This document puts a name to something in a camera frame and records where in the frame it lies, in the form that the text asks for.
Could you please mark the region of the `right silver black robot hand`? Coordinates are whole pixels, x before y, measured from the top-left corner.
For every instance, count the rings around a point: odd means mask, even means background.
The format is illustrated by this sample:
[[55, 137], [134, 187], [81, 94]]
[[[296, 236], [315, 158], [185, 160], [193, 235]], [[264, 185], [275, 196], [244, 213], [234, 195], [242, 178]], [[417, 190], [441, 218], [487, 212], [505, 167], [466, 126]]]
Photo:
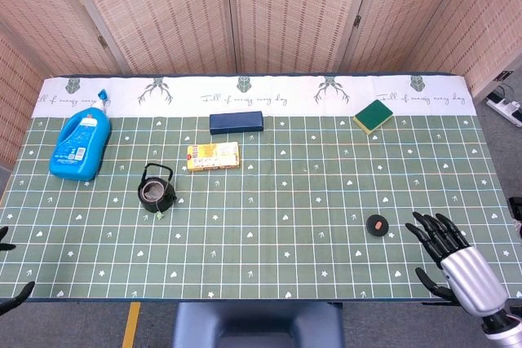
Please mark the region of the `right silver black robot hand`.
[[461, 230], [443, 214], [432, 217], [413, 213], [422, 228], [407, 223], [406, 228], [422, 244], [447, 281], [443, 287], [432, 280], [420, 267], [417, 277], [433, 295], [468, 314], [484, 318], [502, 311], [507, 291], [477, 248], [470, 245]]

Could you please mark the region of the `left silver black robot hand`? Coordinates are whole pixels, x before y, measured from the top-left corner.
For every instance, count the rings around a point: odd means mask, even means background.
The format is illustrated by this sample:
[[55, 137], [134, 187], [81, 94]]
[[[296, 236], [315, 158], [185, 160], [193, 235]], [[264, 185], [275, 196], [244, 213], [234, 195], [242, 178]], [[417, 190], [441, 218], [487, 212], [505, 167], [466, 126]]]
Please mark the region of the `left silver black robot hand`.
[[[8, 233], [8, 227], [7, 226], [2, 227], [1, 230], [0, 230], [0, 240], [1, 241], [3, 241], [3, 238], [5, 237], [5, 235], [7, 233]], [[15, 248], [16, 248], [15, 244], [3, 243], [3, 242], [0, 243], [0, 250], [1, 251], [10, 251], [10, 250], [13, 250]], [[7, 312], [15, 309], [16, 307], [18, 307], [22, 303], [24, 303], [29, 298], [31, 293], [33, 292], [34, 286], [35, 286], [35, 282], [34, 281], [28, 282], [22, 288], [21, 292], [17, 296], [15, 296], [15, 297], [13, 297], [13, 298], [5, 301], [5, 302], [2, 302], [1, 306], [0, 306], [0, 315], [5, 315]]]

